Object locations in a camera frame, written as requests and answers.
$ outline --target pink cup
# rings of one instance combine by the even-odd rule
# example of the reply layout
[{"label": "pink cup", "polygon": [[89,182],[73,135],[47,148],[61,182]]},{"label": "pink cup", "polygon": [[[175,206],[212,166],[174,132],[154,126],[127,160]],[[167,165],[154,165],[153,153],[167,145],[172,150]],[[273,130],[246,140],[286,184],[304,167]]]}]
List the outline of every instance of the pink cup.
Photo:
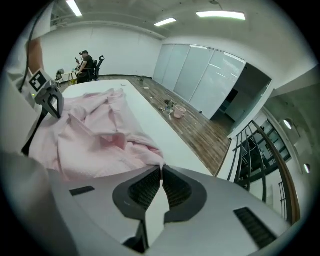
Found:
[{"label": "pink cup", "polygon": [[174,107],[174,117],[180,119],[182,115],[186,113],[186,109],[183,106],[176,105]]}]

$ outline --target cable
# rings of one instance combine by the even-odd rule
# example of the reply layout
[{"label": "cable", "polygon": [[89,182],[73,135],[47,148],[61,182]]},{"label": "cable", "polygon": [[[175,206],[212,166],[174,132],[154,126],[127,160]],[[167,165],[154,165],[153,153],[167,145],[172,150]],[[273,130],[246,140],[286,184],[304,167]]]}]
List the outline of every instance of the cable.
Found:
[{"label": "cable", "polygon": [[24,84],[27,80],[27,75],[28,75],[28,69],[29,69],[29,51],[30,51],[30,42],[32,41],[32,36],[34,34],[34,31],[35,31],[35,28],[36,28],[36,25],[38,23],[38,21],[40,20],[41,16],[44,14],[44,12],[46,11],[46,9],[48,8],[48,6],[51,4],[51,1],[43,8],[43,10],[40,12],[39,16],[35,19],[35,22],[33,24],[33,27],[32,27],[32,30],[31,30],[31,33],[30,33],[30,36],[29,36],[29,39],[28,39],[28,42],[27,42],[27,53],[26,53],[26,68],[25,68],[25,72],[24,72],[24,77],[23,77],[23,81],[22,81],[22,84],[19,88],[19,92],[22,93],[22,88],[24,87]]}]

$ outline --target wooden floor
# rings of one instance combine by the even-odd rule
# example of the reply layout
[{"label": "wooden floor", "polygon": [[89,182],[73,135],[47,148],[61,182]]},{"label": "wooden floor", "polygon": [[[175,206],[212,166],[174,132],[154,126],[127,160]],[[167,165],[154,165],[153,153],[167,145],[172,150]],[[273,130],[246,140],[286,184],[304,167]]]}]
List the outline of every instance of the wooden floor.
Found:
[{"label": "wooden floor", "polygon": [[[227,117],[208,120],[179,96],[150,78],[140,82],[139,77],[134,76],[100,76],[99,80],[128,80],[190,147],[212,175],[217,174],[230,143],[227,135],[233,123]],[[68,84],[63,84],[61,90],[64,91],[67,87]],[[170,120],[168,113],[158,110],[159,107],[165,106],[165,100],[173,100],[183,106],[186,109],[185,116],[176,119],[172,115]]]}]

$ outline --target man sitting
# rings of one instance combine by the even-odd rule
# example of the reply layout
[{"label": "man sitting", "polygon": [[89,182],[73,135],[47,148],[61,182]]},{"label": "man sitting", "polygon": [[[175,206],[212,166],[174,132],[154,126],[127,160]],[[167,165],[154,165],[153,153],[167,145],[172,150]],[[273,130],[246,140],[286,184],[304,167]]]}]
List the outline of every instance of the man sitting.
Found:
[{"label": "man sitting", "polygon": [[88,82],[89,80],[89,74],[87,70],[84,69],[90,69],[90,76],[94,75],[94,60],[92,59],[92,57],[89,55],[87,50],[84,50],[83,52],[80,52],[80,55],[83,58],[83,62],[81,63],[81,67],[79,69],[79,73],[77,75],[77,83],[78,84],[82,84],[85,82]]}]

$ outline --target desk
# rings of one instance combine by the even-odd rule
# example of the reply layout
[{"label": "desk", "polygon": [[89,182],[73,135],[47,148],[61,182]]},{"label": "desk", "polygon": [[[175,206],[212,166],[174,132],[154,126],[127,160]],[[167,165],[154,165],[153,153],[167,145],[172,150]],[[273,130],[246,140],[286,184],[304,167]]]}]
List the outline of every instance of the desk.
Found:
[{"label": "desk", "polygon": [[70,86],[70,75],[71,75],[71,79],[77,79],[77,74],[79,73],[79,71],[72,71],[72,72],[69,72],[69,73],[64,73],[62,74],[63,76],[66,76],[68,75],[68,86]]},{"label": "desk", "polygon": [[111,88],[115,90],[123,89],[128,106],[135,118],[143,131],[162,150],[164,160],[168,165],[212,176],[205,165],[161,117],[158,111],[127,80],[102,80],[77,84],[68,87],[64,91],[63,97],[75,98],[85,93],[103,93]]}]

